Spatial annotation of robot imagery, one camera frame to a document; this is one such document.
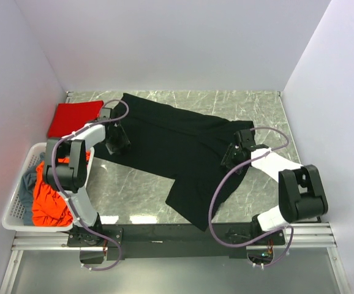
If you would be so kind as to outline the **black t shirt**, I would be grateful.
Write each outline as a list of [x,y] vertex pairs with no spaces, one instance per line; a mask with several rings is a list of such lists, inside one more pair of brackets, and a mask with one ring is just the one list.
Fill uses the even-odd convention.
[[99,159],[174,180],[166,204],[201,231],[208,228],[213,194],[228,172],[221,161],[234,134],[254,127],[252,121],[229,121],[182,110],[125,93],[115,107],[131,142],[123,155],[110,154],[101,143]]

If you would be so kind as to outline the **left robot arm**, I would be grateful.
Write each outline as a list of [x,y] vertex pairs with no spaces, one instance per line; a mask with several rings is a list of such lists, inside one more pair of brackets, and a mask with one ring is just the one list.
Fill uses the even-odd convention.
[[128,115],[129,106],[125,102],[123,105],[125,112],[122,114],[116,108],[103,107],[98,118],[79,130],[47,141],[43,181],[66,202],[73,217],[70,234],[81,245],[96,246],[107,238],[99,213],[92,206],[85,188],[88,177],[86,153],[99,143],[111,155],[128,152],[130,141],[120,120]]

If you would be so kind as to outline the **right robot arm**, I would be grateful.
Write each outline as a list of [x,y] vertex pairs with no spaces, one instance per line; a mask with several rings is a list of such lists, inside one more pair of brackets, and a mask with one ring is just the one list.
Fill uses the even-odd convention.
[[[239,130],[234,134],[235,142],[230,144],[221,166],[228,173],[217,186],[210,203],[208,225],[214,239],[226,247],[243,247],[251,244],[264,244],[273,233],[300,220],[319,217],[328,212],[328,202],[319,171],[314,165],[301,165],[276,153],[290,143],[281,131],[267,127],[283,136],[285,144],[270,148],[256,144],[253,131],[260,127]],[[267,174],[278,183],[278,205],[257,215],[250,223],[250,240],[241,244],[227,244],[215,234],[212,225],[212,213],[216,198],[228,178],[240,173],[245,166],[251,166]]]

